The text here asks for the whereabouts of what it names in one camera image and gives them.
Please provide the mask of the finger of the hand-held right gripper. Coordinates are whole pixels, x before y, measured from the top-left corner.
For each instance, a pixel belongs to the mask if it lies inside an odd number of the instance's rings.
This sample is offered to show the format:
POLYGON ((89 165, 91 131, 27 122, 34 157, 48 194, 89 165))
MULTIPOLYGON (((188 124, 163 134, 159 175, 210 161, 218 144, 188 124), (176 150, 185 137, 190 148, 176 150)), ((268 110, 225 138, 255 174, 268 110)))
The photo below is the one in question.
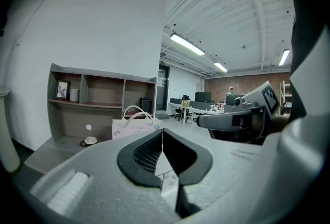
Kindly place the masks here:
POLYGON ((253 123, 253 115, 257 114, 258 109, 248 109, 222 114, 200 115, 196 119, 196 124, 209 130, 234 132, 250 129, 253 123))

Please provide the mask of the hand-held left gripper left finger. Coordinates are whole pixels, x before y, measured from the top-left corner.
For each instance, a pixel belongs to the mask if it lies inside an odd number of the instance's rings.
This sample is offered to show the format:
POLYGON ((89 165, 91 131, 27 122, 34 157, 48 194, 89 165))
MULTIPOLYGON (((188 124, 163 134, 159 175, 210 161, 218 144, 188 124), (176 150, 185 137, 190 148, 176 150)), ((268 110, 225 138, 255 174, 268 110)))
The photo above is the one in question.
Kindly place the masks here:
POLYGON ((162 131, 88 147, 39 179, 30 193, 60 222, 177 223, 155 174, 162 131))

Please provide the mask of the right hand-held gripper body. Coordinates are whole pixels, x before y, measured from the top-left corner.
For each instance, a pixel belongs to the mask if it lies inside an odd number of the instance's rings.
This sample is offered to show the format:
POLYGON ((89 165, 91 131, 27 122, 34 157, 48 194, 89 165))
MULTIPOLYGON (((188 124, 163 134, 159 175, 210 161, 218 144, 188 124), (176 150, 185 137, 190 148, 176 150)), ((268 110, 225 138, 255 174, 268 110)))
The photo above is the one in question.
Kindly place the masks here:
POLYGON ((233 126, 252 141, 265 138, 272 127, 279 101, 270 82, 266 81, 248 94, 236 97, 233 106, 233 126))

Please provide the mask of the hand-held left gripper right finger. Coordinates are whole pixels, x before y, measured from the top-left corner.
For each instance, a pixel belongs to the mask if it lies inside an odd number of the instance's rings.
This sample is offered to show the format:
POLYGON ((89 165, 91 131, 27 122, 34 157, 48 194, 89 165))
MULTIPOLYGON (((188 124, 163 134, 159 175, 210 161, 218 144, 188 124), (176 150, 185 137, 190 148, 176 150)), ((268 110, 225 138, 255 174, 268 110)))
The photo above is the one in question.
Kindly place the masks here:
POLYGON ((225 195, 252 166, 260 146, 162 133, 163 152, 178 176, 175 212, 185 218, 225 195))

